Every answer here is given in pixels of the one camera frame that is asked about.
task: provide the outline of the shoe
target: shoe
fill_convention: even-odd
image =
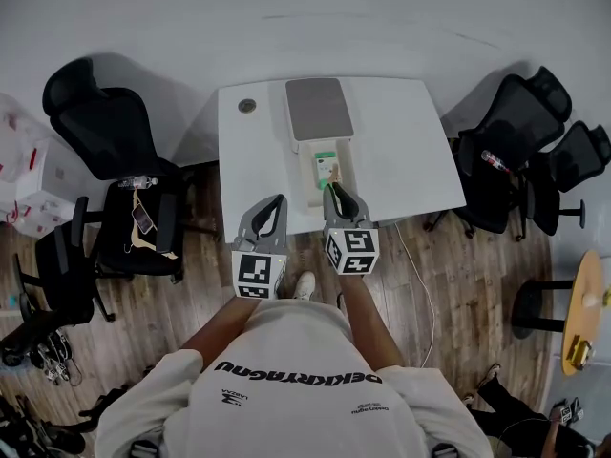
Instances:
[[[500,373],[500,364],[498,364],[498,363],[493,364],[490,367],[490,369],[488,370],[488,373],[486,374],[486,376],[483,378],[483,380],[477,386],[477,389],[479,390],[485,384],[487,384],[491,380],[495,379],[498,376],[499,373]]]
[[[305,271],[297,280],[293,299],[309,301],[314,293],[314,290],[316,290],[316,277],[311,271]]]
[[[468,393],[465,394],[465,396],[462,398],[462,403],[466,408],[471,408],[471,406],[474,404],[474,400],[475,396],[473,395],[473,393]]]

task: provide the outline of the person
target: person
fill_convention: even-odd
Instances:
[[[349,325],[309,300],[310,272],[293,300],[234,297],[104,412],[95,456],[491,458],[441,372],[405,367],[361,277],[339,283]]]
[[[541,458],[580,458],[591,456],[592,444],[570,427],[561,426],[560,407],[550,418],[531,410],[513,397],[498,381],[500,364],[493,364],[477,386],[477,393],[495,412],[472,409],[473,394],[463,403],[487,436],[502,441],[514,456]],[[611,458],[611,434],[596,448],[597,458]]]

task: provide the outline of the floor plank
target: floor plank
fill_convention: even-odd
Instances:
[[[193,217],[202,227],[222,230],[218,167],[198,170],[196,185],[190,194]],[[504,235],[478,231],[473,239],[464,236],[454,215],[448,215],[432,233],[422,230],[423,221],[417,217],[398,226],[434,306],[435,342],[428,366],[439,367],[462,394],[473,391],[488,367],[500,362],[501,381],[527,404],[537,406],[546,377],[550,337],[535,333],[517,341],[509,320],[521,284],[530,278],[551,276],[548,239],[532,228],[525,241],[516,243],[515,213],[512,228]],[[88,232],[90,244],[94,236],[94,230]],[[33,246],[34,240],[18,235],[9,226],[0,227],[0,266],[4,267],[0,308],[7,309],[9,295],[14,295],[12,253],[19,254],[25,272],[35,273]],[[281,295],[292,295],[299,275],[311,270],[317,277],[313,300],[335,304],[340,287],[325,256],[322,233],[289,237],[289,247]],[[380,229],[380,247],[380,260],[366,283],[407,361],[420,365],[432,332],[426,292],[394,226]],[[43,419],[68,424],[78,421],[78,410],[91,406],[100,393],[139,380],[147,366],[180,347],[233,294],[228,245],[187,233],[184,258],[184,281],[178,285],[153,277],[98,282],[100,294],[116,312],[117,321],[105,323],[95,313],[89,324],[67,329],[83,376],[78,387],[53,386],[34,368],[3,369],[2,393],[10,400],[25,393]],[[547,298],[545,313],[550,314],[551,308]],[[19,318],[0,319],[0,335],[18,324]],[[486,408],[481,402],[476,405]],[[93,456],[93,439],[88,438],[87,456]]]

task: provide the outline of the smartphone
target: smartphone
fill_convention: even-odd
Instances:
[[[155,224],[153,223],[149,215],[146,213],[141,203],[139,203],[132,211],[132,217],[136,221],[137,228],[142,234],[148,234],[151,229],[155,227]]]

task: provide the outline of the wooden round table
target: wooden round table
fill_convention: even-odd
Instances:
[[[543,319],[543,290],[571,290],[566,320]],[[526,281],[516,295],[512,312],[512,327],[517,338],[528,337],[533,330],[562,333],[562,372],[571,376],[577,369],[568,359],[573,339],[579,335],[593,342],[599,333],[602,312],[602,265],[596,251],[583,255],[579,270],[572,281]]]

